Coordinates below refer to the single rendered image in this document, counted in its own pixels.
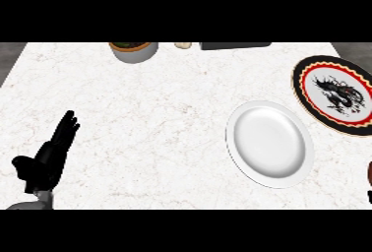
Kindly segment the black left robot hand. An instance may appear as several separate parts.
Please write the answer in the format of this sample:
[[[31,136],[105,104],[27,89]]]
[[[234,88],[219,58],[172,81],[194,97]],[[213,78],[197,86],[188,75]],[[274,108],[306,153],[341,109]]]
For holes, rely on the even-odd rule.
[[[51,191],[58,185],[67,153],[79,128],[74,111],[68,110],[57,125],[52,138],[42,145],[37,155],[34,157],[14,157],[12,164],[17,168],[18,178],[27,182],[27,194]]]

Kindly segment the plain white plate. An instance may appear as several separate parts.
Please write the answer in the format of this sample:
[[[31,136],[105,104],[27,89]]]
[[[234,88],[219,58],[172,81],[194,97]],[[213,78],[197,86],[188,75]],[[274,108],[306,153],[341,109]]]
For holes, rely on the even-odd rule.
[[[294,112],[272,101],[250,101],[232,113],[226,127],[232,161],[244,175],[269,188],[303,182],[313,168],[315,145]]]

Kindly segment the black red dragon plate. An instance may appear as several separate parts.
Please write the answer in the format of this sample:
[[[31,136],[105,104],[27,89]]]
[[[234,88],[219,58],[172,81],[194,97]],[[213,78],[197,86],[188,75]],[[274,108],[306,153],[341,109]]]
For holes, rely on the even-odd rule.
[[[327,55],[305,58],[293,71],[293,89],[328,128],[372,137],[372,75],[355,63]]]

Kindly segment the grey pot with plant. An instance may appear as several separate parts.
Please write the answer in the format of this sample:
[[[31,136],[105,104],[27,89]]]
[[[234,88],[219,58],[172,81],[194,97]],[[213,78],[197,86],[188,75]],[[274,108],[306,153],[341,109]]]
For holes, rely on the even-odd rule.
[[[116,57],[126,63],[138,64],[157,53],[157,42],[111,42]]]

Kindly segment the dark grey flat object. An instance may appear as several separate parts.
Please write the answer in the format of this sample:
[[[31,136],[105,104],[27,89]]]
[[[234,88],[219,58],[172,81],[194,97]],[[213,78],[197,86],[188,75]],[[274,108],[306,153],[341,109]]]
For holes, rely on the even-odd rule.
[[[266,47],[272,42],[200,42],[203,50],[241,49]]]

